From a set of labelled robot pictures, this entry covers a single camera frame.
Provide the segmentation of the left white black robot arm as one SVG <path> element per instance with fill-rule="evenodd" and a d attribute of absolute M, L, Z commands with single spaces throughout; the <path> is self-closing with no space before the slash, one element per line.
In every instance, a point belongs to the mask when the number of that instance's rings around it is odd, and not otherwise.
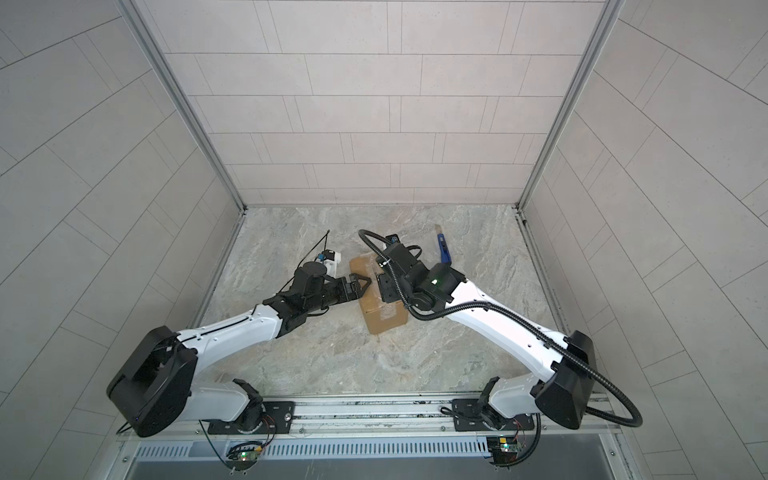
<path fill-rule="evenodd" d="M 200 374 L 227 357 L 272 341 L 330 307 L 364 296 L 371 280 L 334 278 L 325 264 L 298 267 L 287 290 L 217 323 L 178 332 L 148 332 L 106 388 L 108 399 L 135 433 L 153 436 L 175 421 L 223 422 L 239 433 L 265 424 L 262 395 L 248 382 L 203 382 Z"/>

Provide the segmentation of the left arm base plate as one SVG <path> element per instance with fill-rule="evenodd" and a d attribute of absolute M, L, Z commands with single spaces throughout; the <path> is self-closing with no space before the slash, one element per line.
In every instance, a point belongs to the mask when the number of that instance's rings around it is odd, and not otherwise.
<path fill-rule="evenodd" d="M 266 401 L 241 414 L 232 422 L 210 421 L 209 435 L 282 435 L 290 432 L 296 404 L 292 401 Z"/>

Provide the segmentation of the brown taped cardboard box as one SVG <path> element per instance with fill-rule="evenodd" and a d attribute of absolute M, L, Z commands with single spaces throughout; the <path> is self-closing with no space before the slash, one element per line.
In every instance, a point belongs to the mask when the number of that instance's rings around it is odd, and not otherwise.
<path fill-rule="evenodd" d="M 376 255 L 367 253 L 357 256 L 349 262 L 349 265 L 352 273 L 371 280 L 370 286 L 359 299 L 359 305 L 369 333 L 379 335 L 404 326 L 408 320 L 408 312 L 402 302 L 397 300 L 387 303 L 382 297 L 379 278 L 384 276 L 384 280 L 387 280 L 387 277 L 376 262 Z"/>

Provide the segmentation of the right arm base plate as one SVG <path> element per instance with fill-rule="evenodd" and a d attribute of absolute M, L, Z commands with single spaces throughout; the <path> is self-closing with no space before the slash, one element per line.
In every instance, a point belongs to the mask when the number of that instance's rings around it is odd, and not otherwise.
<path fill-rule="evenodd" d="M 529 415 L 522 414 L 514 418 L 506 418 L 474 399 L 454 399 L 449 406 L 441 407 L 440 413 L 452 419 L 457 432 L 527 433 L 536 429 L 536 423 Z"/>

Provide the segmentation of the blue utility knife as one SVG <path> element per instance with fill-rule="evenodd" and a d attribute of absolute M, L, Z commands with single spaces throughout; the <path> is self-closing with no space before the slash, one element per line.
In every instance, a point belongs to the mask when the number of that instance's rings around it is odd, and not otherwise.
<path fill-rule="evenodd" d="M 436 237 L 438 248 L 440 252 L 440 261 L 444 264 L 450 265 L 452 263 L 452 256 L 450 254 L 446 237 L 439 224 L 435 225 Z"/>

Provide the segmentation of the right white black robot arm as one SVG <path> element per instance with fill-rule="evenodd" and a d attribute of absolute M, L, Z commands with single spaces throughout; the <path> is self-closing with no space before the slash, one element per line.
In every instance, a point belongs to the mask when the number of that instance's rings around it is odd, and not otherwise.
<path fill-rule="evenodd" d="M 470 419 L 499 430 L 519 415 L 541 414 L 568 429 L 581 426 L 594 380 L 559 350 L 591 366 L 591 347 L 585 352 L 579 345 L 570 347 L 565 334 L 504 307 L 447 264 L 427 268 L 399 242 L 387 245 L 377 262 L 414 317 L 464 325 L 529 370 L 512 379 L 489 380 Z"/>

